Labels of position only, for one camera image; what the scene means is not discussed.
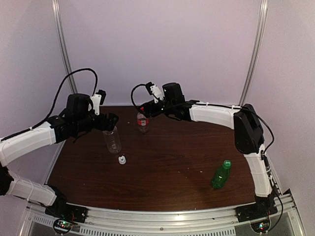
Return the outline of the red label water bottle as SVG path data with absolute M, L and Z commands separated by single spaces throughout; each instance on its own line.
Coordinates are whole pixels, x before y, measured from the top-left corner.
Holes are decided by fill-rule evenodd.
M 142 133 L 146 133 L 149 130 L 149 119 L 145 117 L 142 113 L 137 114 L 137 125 L 138 129 Z

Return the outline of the clear plastic bottle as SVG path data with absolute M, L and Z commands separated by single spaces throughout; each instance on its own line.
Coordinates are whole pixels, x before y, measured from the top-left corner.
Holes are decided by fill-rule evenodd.
M 116 154 L 122 150 L 122 145 L 118 133 L 118 129 L 115 126 L 112 131 L 103 131 L 103 136 L 110 153 Z

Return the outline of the white flip bottle cap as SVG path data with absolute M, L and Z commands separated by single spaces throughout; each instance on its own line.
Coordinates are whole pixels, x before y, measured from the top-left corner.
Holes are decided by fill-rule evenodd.
M 126 157 L 124 155 L 118 157 L 118 161 L 121 165 L 126 163 Z

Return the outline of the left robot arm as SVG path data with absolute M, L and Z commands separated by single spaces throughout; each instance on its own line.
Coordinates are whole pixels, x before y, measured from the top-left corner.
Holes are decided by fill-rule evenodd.
M 0 194 L 12 195 L 50 207 L 59 218 L 71 213 L 68 204 L 60 200 L 61 194 L 46 184 L 20 177 L 8 169 L 8 164 L 39 148 L 58 144 L 70 137 L 79 139 L 93 129 L 112 131 L 119 117 L 103 114 L 100 106 L 106 93 L 100 90 L 93 96 L 81 93 L 68 96 L 66 108 L 58 116 L 49 116 L 42 124 L 11 138 L 0 141 Z

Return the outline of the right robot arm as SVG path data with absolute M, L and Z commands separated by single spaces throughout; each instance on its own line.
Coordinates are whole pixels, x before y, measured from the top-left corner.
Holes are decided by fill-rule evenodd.
M 178 83 L 168 83 L 159 89 L 148 82 L 146 90 L 153 99 L 141 105 L 143 115 L 153 118 L 164 114 L 175 120 L 206 122 L 228 127 L 234 131 L 236 149 L 244 155 L 249 165 L 255 187 L 252 212 L 264 216 L 271 209 L 275 194 L 271 184 L 270 165 L 264 144 L 263 121 L 251 104 L 244 106 L 215 105 L 199 100 L 185 100 Z

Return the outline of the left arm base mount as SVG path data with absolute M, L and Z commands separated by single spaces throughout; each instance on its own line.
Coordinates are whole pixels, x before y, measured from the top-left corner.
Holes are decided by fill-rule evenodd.
M 45 206 L 45 214 L 70 222 L 85 223 L 88 209 L 69 204 L 60 190 L 53 186 L 49 187 L 53 189 L 57 197 L 51 206 Z

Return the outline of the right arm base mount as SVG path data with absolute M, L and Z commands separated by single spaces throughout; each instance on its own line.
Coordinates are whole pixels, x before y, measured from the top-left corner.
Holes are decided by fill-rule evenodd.
M 255 196 L 255 203 L 236 207 L 238 222 L 252 221 L 277 213 L 274 198 L 273 194 L 268 197 Z

